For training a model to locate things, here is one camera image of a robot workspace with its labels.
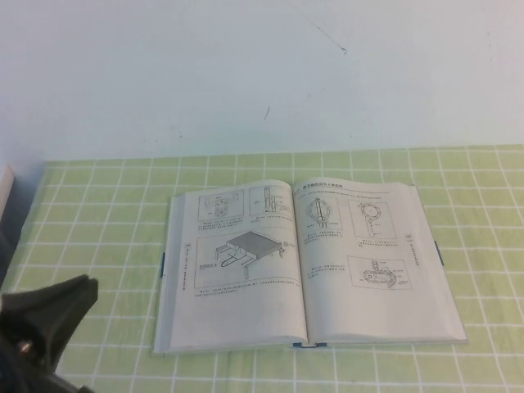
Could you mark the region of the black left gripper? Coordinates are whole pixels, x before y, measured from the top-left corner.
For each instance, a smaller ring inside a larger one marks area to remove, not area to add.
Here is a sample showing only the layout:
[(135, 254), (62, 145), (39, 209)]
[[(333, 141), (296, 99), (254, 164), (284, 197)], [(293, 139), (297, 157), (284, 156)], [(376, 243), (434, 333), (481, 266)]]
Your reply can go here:
[(56, 374), (76, 328), (98, 299), (87, 274), (1, 296), (1, 391), (90, 392)]

